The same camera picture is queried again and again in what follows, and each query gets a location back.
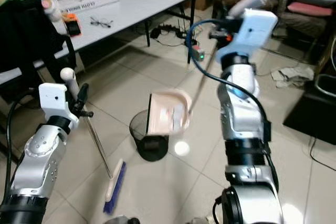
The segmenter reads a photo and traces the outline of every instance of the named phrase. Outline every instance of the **table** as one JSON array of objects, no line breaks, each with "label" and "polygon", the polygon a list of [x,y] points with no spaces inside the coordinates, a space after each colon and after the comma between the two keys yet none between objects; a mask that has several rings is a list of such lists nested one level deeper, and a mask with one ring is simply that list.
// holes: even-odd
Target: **table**
[{"label": "table", "polygon": [[[71,39],[75,51],[83,49],[100,40],[107,38],[125,28],[128,28],[136,23],[145,21],[145,30],[148,46],[150,45],[149,28],[146,19],[155,14],[163,12],[170,7],[180,4],[186,0],[119,0],[116,3],[100,6],[93,9],[84,10],[77,13],[82,35]],[[182,16],[177,13],[170,12],[172,15],[180,16],[190,20],[191,25],[194,22],[195,0],[191,0],[191,15],[190,17]],[[91,25],[91,17],[98,20],[107,19],[113,20],[111,28],[103,28],[101,26]],[[64,45],[64,49],[55,54],[56,58],[61,58],[68,54],[68,50]],[[36,68],[43,65],[42,61],[34,63]],[[0,73],[0,85],[10,81],[21,75],[21,71],[13,69],[7,72]],[[0,143],[0,151],[4,152],[5,147]]]}]

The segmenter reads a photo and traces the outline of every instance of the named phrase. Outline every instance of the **trash can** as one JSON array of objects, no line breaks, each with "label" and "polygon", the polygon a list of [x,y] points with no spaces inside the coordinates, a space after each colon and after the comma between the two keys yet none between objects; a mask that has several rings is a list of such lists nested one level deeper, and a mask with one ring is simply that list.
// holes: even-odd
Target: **trash can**
[{"label": "trash can", "polygon": [[148,110],[141,111],[130,123],[130,133],[134,138],[140,156],[154,162],[162,159],[168,152],[168,135],[146,135]]}]

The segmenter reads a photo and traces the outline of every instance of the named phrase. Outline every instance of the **tile floor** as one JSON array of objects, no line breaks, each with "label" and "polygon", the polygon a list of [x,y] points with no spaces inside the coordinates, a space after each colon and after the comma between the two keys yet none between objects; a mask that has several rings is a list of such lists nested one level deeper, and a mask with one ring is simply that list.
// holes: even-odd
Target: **tile floor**
[{"label": "tile floor", "polygon": [[[205,18],[210,12],[197,14]],[[165,23],[174,22],[176,18]],[[213,40],[207,39],[209,28],[204,26],[198,37],[207,53],[214,45]],[[160,41],[171,45],[181,42],[173,36],[161,36]],[[253,55],[252,61],[260,75],[296,64],[262,50]],[[219,74],[219,65],[211,72]],[[174,151],[178,139],[171,139],[169,153],[162,160],[146,162],[138,155],[129,134],[129,123],[136,113],[147,108],[151,90],[176,87],[193,95],[200,78],[194,67],[186,68],[185,47],[167,47],[152,41],[148,48],[144,36],[79,77],[80,83],[90,84],[88,107],[95,112],[93,121],[110,165],[114,167],[120,157],[127,163],[114,216],[136,216],[144,224],[185,223],[193,217],[208,215],[214,199],[228,186],[217,84],[213,81],[207,80],[192,124],[184,135],[191,149],[188,155],[178,156]],[[273,122],[271,149],[280,178],[279,198],[286,223],[334,223],[336,173],[312,162],[308,154],[309,136],[282,125],[302,91],[276,89],[270,75],[257,79],[261,86],[259,98]],[[16,149],[22,150],[27,137],[42,121],[40,111],[18,110],[13,129]],[[335,167],[334,146],[318,141],[314,155]],[[5,162],[1,158],[0,194],[4,174]],[[97,150],[81,124],[69,138],[44,223],[103,224],[111,218],[102,213],[107,181]]]}]

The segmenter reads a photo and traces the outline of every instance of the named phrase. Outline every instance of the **blue cable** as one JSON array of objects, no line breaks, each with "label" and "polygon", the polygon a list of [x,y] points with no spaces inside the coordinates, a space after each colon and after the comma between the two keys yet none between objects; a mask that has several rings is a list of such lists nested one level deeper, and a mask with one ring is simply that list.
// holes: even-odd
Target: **blue cable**
[{"label": "blue cable", "polygon": [[259,110],[260,110],[260,114],[262,116],[262,119],[264,122],[267,122],[267,115],[266,115],[266,112],[263,108],[263,106],[261,105],[261,103],[259,102],[259,100],[252,94],[250,93],[249,91],[247,91],[246,89],[242,88],[241,86],[238,86],[232,82],[229,82],[227,80],[224,80],[224,79],[221,79],[217,76],[214,76],[208,72],[206,72],[202,66],[198,63],[198,61],[195,59],[195,56],[192,54],[192,51],[193,51],[193,45],[192,45],[192,38],[193,38],[193,32],[194,32],[194,29],[201,25],[201,24],[205,24],[205,23],[212,23],[212,24],[218,24],[218,25],[225,25],[226,22],[223,21],[223,20],[220,20],[220,19],[205,19],[205,20],[201,20],[199,22],[196,22],[194,23],[188,33],[187,33],[187,36],[186,36],[186,45],[187,45],[187,48],[188,48],[188,54],[190,54],[191,56],[191,59],[193,60],[195,66],[199,69],[199,71],[204,74],[205,76],[215,80],[215,81],[218,81],[220,83],[223,83],[223,84],[226,84],[226,85],[229,85],[235,89],[238,89],[240,90],[241,92],[243,92],[244,94],[248,95],[258,106]]}]

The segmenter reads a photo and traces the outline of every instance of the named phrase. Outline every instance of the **pink cushion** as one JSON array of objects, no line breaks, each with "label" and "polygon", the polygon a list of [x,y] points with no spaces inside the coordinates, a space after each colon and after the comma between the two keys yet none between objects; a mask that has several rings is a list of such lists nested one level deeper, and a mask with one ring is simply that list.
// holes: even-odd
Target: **pink cushion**
[{"label": "pink cushion", "polygon": [[287,8],[293,13],[301,13],[314,17],[326,17],[332,15],[331,8],[324,8],[316,5],[308,5],[299,2],[293,2]]}]

